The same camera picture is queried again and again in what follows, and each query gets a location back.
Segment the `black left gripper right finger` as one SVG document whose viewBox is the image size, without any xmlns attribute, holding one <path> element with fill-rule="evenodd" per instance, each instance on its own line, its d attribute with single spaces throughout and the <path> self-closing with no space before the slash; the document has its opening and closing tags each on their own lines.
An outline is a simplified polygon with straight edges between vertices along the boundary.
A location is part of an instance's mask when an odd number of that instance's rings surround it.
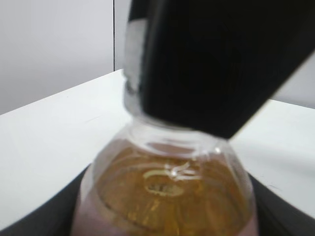
<svg viewBox="0 0 315 236">
<path fill-rule="evenodd" d="M 260 236 L 315 236 L 315 219 L 249 175 L 255 194 Z"/>
</svg>

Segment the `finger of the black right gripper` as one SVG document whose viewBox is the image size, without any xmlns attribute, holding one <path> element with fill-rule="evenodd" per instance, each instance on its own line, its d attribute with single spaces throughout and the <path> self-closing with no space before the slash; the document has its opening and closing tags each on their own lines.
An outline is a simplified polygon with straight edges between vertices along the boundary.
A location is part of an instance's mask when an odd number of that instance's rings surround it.
<svg viewBox="0 0 315 236">
<path fill-rule="evenodd" d="M 312 0 L 151 0 L 143 111 L 229 139 L 315 49 Z"/>
</svg>

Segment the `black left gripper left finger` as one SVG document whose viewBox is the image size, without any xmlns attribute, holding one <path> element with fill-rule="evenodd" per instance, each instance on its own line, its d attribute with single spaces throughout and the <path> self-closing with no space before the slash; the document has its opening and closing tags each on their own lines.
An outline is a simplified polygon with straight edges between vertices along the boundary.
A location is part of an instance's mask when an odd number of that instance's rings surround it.
<svg viewBox="0 0 315 236">
<path fill-rule="evenodd" d="M 87 166 L 74 180 L 43 205 L 0 231 L 1 236 L 68 236 L 80 185 Z"/>
</svg>

